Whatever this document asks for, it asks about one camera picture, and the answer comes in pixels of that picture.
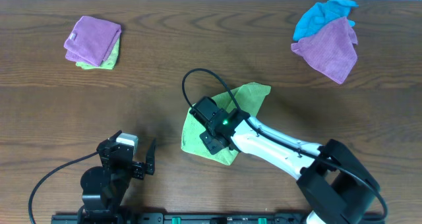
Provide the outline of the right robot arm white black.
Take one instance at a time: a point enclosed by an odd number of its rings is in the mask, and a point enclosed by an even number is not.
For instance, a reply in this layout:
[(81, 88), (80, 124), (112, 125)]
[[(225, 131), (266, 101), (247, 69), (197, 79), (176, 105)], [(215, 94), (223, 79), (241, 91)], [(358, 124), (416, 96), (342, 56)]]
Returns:
[(384, 223), (385, 214), (368, 213), (380, 186), (341, 142), (304, 142), (278, 132), (239, 108), (231, 112), (210, 97), (189, 113), (204, 127), (200, 139), (216, 155), (224, 149), (257, 156), (285, 171), (312, 208), (306, 223)]

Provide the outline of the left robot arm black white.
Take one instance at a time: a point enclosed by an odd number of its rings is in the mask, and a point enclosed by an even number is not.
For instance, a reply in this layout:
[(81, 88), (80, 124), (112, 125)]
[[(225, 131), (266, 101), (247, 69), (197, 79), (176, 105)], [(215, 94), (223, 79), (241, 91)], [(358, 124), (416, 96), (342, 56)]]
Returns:
[(121, 202), (132, 179), (142, 180), (155, 171), (156, 142), (146, 153), (146, 161), (134, 161), (138, 137), (116, 132), (100, 142), (96, 151), (101, 165), (87, 170), (81, 177), (82, 201), (77, 223), (124, 224), (136, 223), (137, 214), (121, 207)]

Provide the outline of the green microfiber cloth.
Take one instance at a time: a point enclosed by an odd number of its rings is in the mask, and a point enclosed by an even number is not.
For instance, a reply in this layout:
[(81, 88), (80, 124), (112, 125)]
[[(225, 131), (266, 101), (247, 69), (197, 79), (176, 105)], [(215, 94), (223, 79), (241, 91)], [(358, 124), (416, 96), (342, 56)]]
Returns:
[[(251, 116), (256, 117), (265, 97), (270, 91), (270, 86), (250, 82), (232, 89), (231, 92), (240, 105), (240, 108), (248, 112)], [(212, 155), (200, 139), (200, 134), (205, 131), (205, 128), (189, 112), (190, 109), (188, 110), (181, 134), (181, 149), (188, 154), (211, 159), (223, 165), (231, 165), (239, 152), (225, 148)]]

